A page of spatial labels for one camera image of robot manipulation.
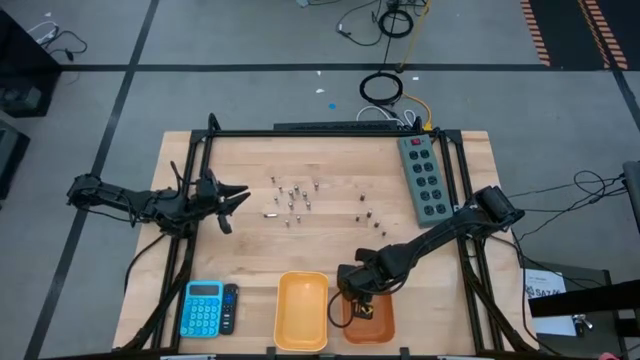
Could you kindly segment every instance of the calculator display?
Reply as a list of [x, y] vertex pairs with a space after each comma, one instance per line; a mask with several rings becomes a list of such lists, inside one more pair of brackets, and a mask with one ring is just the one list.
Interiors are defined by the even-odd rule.
[[189, 292], [191, 295], [210, 295], [215, 296], [220, 292], [217, 285], [191, 285]]

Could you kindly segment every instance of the gray power strip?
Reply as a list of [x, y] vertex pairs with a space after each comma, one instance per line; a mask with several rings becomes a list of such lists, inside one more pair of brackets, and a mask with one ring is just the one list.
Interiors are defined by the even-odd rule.
[[431, 227], [451, 217], [449, 194], [429, 135], [400, 138], [398, 150], [418, 226]]

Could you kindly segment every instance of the blue calculator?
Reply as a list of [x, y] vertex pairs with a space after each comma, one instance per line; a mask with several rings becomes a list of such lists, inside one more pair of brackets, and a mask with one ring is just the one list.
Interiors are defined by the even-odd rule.
[[181, 336], [194, 338], [218, 336], [222, 288], [220, 281], [194, 280], [187, 284], [180, 325]]

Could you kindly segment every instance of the floor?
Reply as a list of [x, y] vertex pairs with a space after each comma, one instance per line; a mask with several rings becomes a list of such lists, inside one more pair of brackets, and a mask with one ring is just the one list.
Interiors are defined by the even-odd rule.
[[[104, 155], [98, 150], [105, 134], [111, 139], [109, 129], [116, 126], [102, 178], [145, 189], [163, 132], [202, 128], [209, 112], [224, 129], [352, 120], [366, 105], [357, 89], [370, 71], [292, 69], [295, 64], [325, 64], [319, 69], [356, 64], [350, 68], [363, 70], [358, 64], [380, 63], [385, 44], [358, 47], [333, 31], [335, 21], [360, 3], [366, 1], [301, 9], [294, 0], [0, 0], [26, 29], [54, 20], [85, 39], [88, 51], [77, 56], [76, 64], [120, 65], [63, 73], [45, 118], [3, 116], [32, 142], [0, 211], [0, 282], [5, 288], [0, 357], [22, 358], [28, 347], [27, 358], [110, 350], [123, 276], [139, 229], [89, 215], [74, 248], [68, 240], [72, 223], [79, 220], [65, 205], [73, 177], [89, 172], [97, 155]], [[347, 18], [344, 30], [361, 41], [375, 39], [369, 11]], [[75, 46], [71, 40], [60, 45]], [[394, 40], [389, 62], [400, 61], [407, 45], [408, 39]], [[64, 56], [58, 60], [68, 63]], [[518, 66], [539, 61], [517, 1], [434, 0], [410, 62], [461, 64], [401, 77], [407, 92], [432, 106], [437, 126], [489, 132], [508, 194], [570, 183], [582, 169], [617, 176], [622, 162], [638, 160], [638, 124], [610, 72]], [[278, 68], [286, 71], [252, 71], [269, 68], [261, 65], [133, 73], [130, 63], [291, 65]], [[483, 71], [487, 64], [514, 66]], [[624, 77], [640, 93], [640, 74], [625, 72]], [[389, 91], [388, 84], [372, 87], [380, 94]], [[422, 111], [405, 100], [396, 106]], [[555, 209], [581, 194], [569, 189], [514, 203]], [[529, 214], [515, 231], [534, 229], [547, 217]], [[523, 247], [539, 261], [609, 269], [614, 282], [640, 273], [640, 239], [625, 196], [565, 215], [528, 236]], [[63, 253], [73, 255], [66, 281], [56, 277], [52, 287]], [[58, 268], [58, 275], [65, 270]], [[48, 332], [29, 346], [50, 287], [54, 294], [47, 304], [57, 306], [49, 308], [50, 318], [45, 316]], [[55, 289], [61, 289], [59, 298]], [[46, 330], [46, 324], [39, 329]]]

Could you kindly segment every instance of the black remote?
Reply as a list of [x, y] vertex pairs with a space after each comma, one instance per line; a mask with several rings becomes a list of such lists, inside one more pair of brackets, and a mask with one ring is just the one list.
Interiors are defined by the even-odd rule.
[[233, 334], [236, 321], [236, 307], [238, 306], [238, 285], [226, 284], [222, 294], [222, 314], [220, 315], [220, 334]]

